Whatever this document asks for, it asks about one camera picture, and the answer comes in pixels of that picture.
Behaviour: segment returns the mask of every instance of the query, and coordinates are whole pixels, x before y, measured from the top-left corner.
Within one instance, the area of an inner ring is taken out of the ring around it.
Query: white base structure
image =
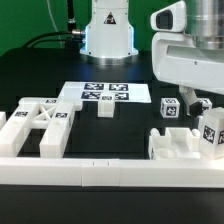
[[[75,111],[82,109],[81,100],[66,97],[23,98],[7,122],[0,113],[0,184],[224,188],[224,157],[201,153],[199,131],[188,128],[169,128],[165,136],[153,129],[152,160],[62,158]],[[41,157],[16,157],[35,128],[46,129]]]
[[[102,65],[137,59],[128,5],[126,0],[92,0],[92,20],[86,27],[86,44],[80,50],[82,58]]]

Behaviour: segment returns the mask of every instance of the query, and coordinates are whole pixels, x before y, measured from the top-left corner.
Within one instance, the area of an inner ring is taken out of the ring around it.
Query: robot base
[[[81,60],[99,65],[123,65],[138,61],[138,55],[130,55],[125,58],[97,58],[86,54],[80,54]]]

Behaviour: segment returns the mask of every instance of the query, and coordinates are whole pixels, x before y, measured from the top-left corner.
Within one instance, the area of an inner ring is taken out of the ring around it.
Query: white block
[[[119,160],[94,160],[82,166],[82,186],[119,186]]]
[[[189,128],[166,128],[165,136],[157,129],[149,136],[149,157],[154,160],[200,159],[200,132]]]
[[[180,103],[176,98],[162,98],[160,113],[164,118],[177,118],[179,116]]]
[[[198,98],[199,102],[202,103],[202,111],[212,109],[212,102],[209,98]]]
[[[60,101],[40,143],[44,158],[63,157],[75,116],[75,104]]]
[[[199,121],[201,132],[199,149],[211,158],[224,156],[224,109],[214,108],[204,111]]]
[[[29,122],[39,113],[36,103],[19,105],[0,131],[0,156],[16,157],[31,128]]]
[[[115,109],[115,94],[112,92],[101,93],[98,101],[98,117],[113,117]]]

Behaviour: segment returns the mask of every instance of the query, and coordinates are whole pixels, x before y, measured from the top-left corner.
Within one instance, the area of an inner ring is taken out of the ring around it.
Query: white 3d printed block
[[[113,117],[115,108],[115,94],[112,92],[101,93],[98,101],[98,117]]]
[[[162,98],[160,113],[164,118],[177,118],[179,116],[180,103],[176,98]]]
[[[149,156],[154,160],[200,159],[198,150],[200,132],[189,128],[166,128],[165,136],[151,130]]]
[[[204,111],[199,121],[201,132],[199,149],[216,159],[224,156],[224,109],[215,108]]]

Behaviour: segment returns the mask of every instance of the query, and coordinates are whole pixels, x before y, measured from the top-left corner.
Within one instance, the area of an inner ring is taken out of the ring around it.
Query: white cube
[[[160,113],[164,118],[177,118],[179,116],[180,103],[176,98],[162,98]]]
[[[212,109],[212,102],[209,98],[198,98],[198,100],[202,103],[202,114],[205,110]]]
[[[115,93],[103,92],[98,101],[98,117],[113,117],[115,108]]]
[[[224,156],[224,109],[214,108],[204,111],[199,121],[201,133],[199,149],[216,159]]]

